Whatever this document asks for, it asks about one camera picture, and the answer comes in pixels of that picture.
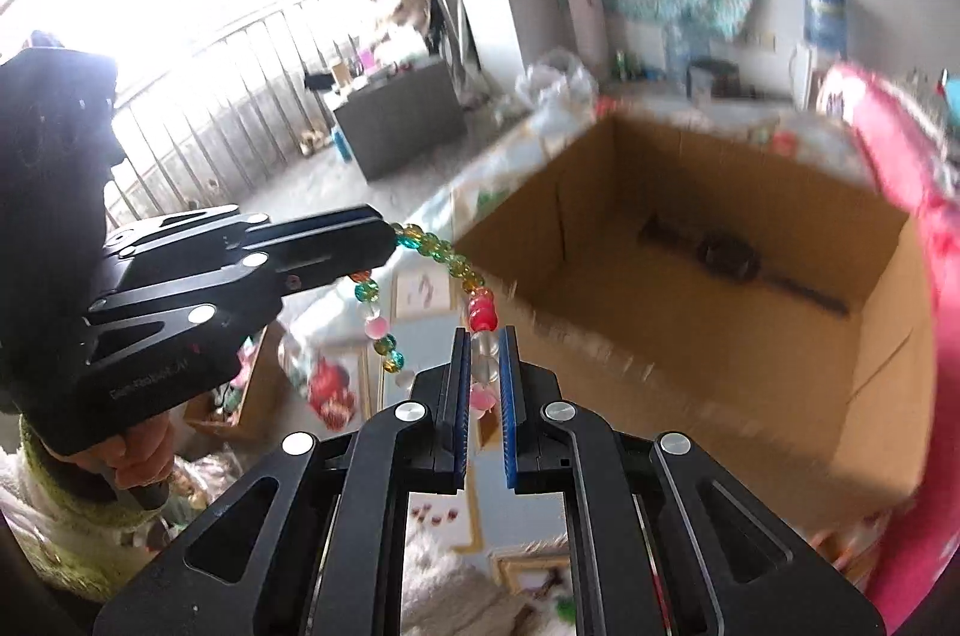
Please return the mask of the green knit sleeve forearm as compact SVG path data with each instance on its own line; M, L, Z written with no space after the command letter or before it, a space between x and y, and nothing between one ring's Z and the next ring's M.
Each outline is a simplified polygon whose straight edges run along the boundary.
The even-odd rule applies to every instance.
M104 604L151 560L146 534L158 508L98 503L55 480L86 473L55 459L28 425L20 446L2 454L2 512L14 540L43 583Z

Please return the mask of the person's left hand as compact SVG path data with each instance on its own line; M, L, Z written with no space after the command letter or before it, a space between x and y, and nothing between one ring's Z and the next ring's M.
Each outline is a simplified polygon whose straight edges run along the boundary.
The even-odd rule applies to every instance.
M176 432L164 412L122 434L73 455L50 451L55 459L93 473L109 473L121 490L148 487L169 477L176 455Z

